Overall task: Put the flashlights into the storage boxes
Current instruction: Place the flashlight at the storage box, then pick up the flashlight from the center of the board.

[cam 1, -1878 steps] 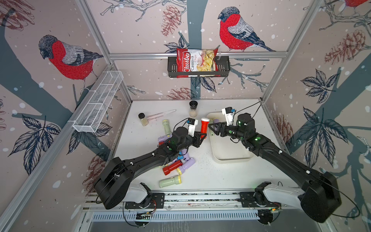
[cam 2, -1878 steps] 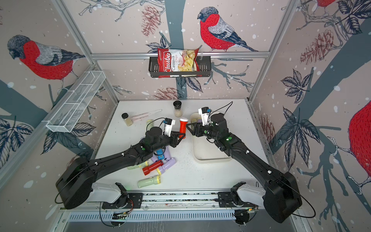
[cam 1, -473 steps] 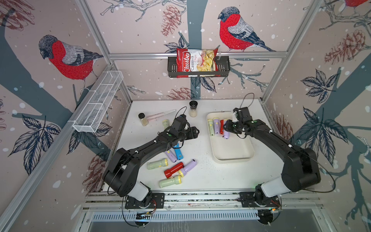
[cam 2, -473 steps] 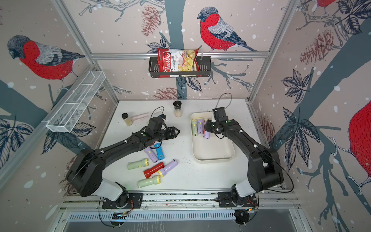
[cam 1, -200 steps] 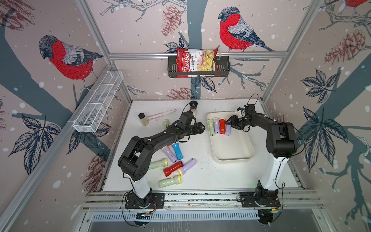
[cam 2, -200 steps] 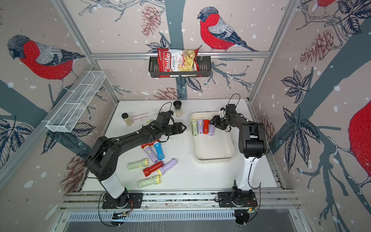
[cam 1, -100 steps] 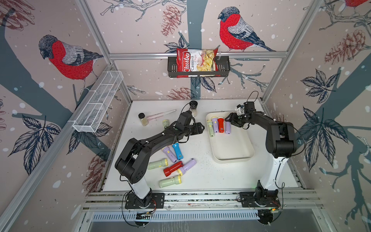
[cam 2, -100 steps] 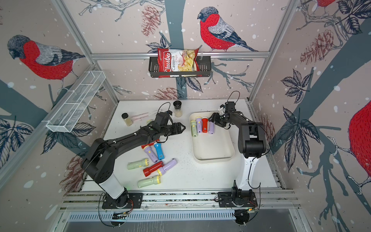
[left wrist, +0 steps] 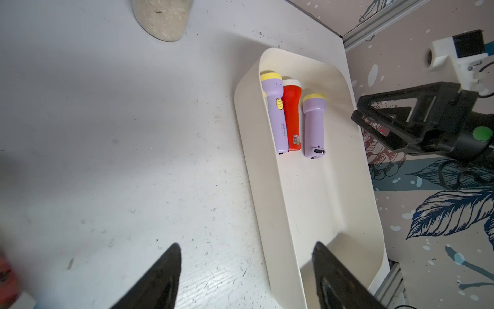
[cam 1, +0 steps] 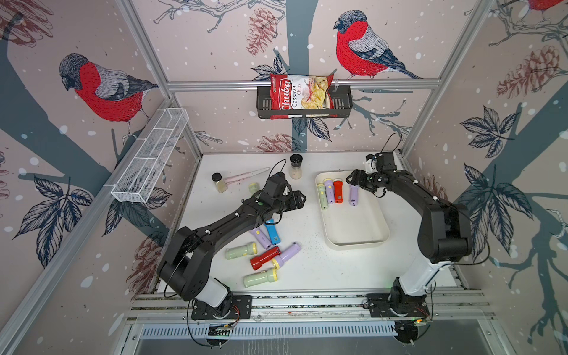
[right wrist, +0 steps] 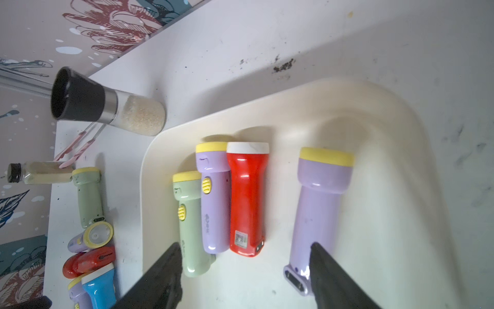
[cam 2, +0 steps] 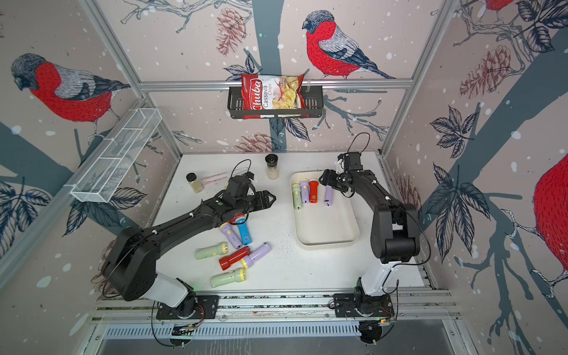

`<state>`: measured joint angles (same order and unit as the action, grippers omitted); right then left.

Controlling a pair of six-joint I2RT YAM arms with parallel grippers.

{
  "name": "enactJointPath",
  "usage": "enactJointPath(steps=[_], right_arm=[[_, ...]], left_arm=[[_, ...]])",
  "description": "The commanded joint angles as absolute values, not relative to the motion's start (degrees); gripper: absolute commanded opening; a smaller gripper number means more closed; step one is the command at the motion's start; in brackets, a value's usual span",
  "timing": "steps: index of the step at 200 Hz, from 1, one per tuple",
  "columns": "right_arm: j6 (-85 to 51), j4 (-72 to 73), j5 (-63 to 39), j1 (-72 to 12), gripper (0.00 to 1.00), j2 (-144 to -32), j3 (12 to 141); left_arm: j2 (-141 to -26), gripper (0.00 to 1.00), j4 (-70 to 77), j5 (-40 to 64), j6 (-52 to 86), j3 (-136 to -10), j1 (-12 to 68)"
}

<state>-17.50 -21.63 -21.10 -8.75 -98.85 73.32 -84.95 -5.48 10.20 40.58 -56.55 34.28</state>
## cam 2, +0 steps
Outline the red flashlight white cap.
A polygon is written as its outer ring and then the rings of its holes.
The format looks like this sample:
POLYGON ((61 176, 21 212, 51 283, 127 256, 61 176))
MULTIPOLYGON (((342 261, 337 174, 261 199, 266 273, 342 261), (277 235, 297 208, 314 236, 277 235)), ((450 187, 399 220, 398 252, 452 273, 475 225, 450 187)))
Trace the red flashlight white cap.
POLYGON ((317 179, 311 179, 309 181, 309 203, 316 204, 318 202, 318 188, 319 188, 319 181, 317 179))

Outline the blue flashlight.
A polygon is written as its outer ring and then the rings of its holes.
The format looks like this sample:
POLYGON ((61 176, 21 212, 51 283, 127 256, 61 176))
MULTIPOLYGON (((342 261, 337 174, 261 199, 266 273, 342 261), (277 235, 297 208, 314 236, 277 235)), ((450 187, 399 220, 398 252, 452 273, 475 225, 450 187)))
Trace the blue flashlight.
POLYGON ((235 226, 237 226, 238 229, 239 229, 242 244, 244 246, 250 245, 251 242, 252 242, 252 238, 251 238, 250 232, 248 230, 249 228, 248 228, 246 222, 247 222, 247 217, 245 217, 244 215, 242 215, 240 217, 236 217, 235 222, 234 222, 235 226))

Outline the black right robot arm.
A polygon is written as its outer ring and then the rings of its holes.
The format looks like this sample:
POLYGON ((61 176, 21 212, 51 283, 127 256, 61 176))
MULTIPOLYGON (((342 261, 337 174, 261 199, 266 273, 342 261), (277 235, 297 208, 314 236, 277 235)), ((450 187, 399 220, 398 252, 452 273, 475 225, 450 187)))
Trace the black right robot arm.
POLYGON ((386 286, 398 269, 411 266, 411 260, 420 253, 418 214, 414 205, 397 200, 371 170, 363 167, 361 155, 338 155, 336 168, 325 170, 319 182, 346 198, 360 196, 373 212, 370 245, 380 263, 365 272, 358 287, 364 295, 378 297, 387 293, 386 286))

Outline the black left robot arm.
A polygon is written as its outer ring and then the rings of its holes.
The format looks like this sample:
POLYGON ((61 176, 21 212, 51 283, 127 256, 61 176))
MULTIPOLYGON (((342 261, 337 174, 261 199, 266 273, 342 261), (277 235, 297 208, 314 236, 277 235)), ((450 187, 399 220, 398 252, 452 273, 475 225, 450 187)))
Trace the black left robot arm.
POLYGON ((146 229, 124 229, 102 266, 102 274, 126 301, 145 298, 177 307, 192 289, 158 273, 157 261, 189 238, 220 227, 238 214, 269 209, 276 200, 267 190, 257 191, 247 175, 232 177, 226 189, 180 217, 146 229))

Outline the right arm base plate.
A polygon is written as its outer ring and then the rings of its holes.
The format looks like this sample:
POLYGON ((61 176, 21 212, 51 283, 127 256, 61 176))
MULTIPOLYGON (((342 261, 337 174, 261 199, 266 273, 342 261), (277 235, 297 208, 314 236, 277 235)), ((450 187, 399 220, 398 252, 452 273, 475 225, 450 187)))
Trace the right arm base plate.
POLYGON ((356 294, 335 294, 329 307, 338 318, 375 317, 394 318, 395 310, 391 297, 356 294))

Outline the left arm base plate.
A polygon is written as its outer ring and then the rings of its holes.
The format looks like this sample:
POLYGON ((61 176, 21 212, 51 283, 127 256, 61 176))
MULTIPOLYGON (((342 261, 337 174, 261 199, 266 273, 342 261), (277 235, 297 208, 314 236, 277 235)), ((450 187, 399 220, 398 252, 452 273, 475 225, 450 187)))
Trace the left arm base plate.
POLYGON ((157 307, 157 320, 211 320, 216 317, 220 297, 217 295, 190 296, 178 307, 172 308, 164 303, 157 307))

